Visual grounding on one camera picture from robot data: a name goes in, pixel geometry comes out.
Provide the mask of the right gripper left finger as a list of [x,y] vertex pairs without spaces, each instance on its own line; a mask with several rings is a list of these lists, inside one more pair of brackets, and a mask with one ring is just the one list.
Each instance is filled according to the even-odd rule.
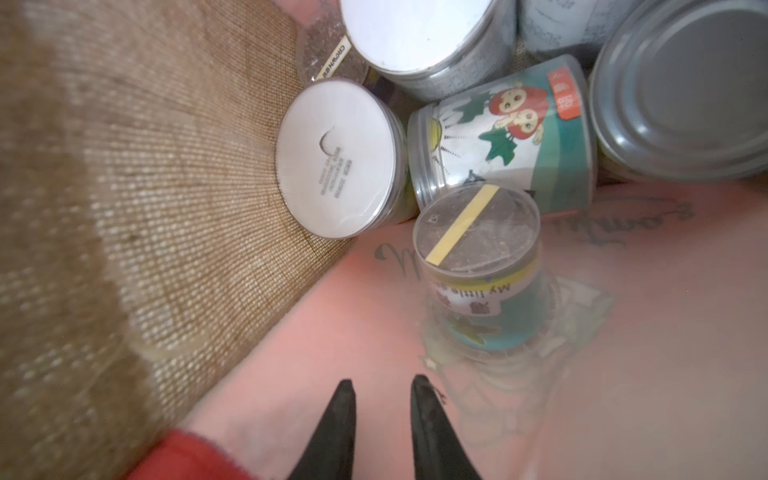
[[290,480],[351,480],[357,426],[356,393],[351,379],[341,380]]

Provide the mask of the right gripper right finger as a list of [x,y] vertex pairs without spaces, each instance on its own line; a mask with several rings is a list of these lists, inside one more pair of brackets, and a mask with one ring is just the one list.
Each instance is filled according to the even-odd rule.
[[425,375],[416,375],[411,384],[410,421],[416,479],[481,479]]

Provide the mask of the red burlap canvas bag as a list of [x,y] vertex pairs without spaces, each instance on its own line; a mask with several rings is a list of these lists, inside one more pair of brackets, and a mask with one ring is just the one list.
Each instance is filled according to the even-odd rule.
[[410,224],[278,191],[269,1],[1,5],[1,475],[286,479],[351,379],[352,479],[416,479],[425,375],[481,479],[767,475],[767,182],[615,184],[546,222],[559,318],[463,353]]

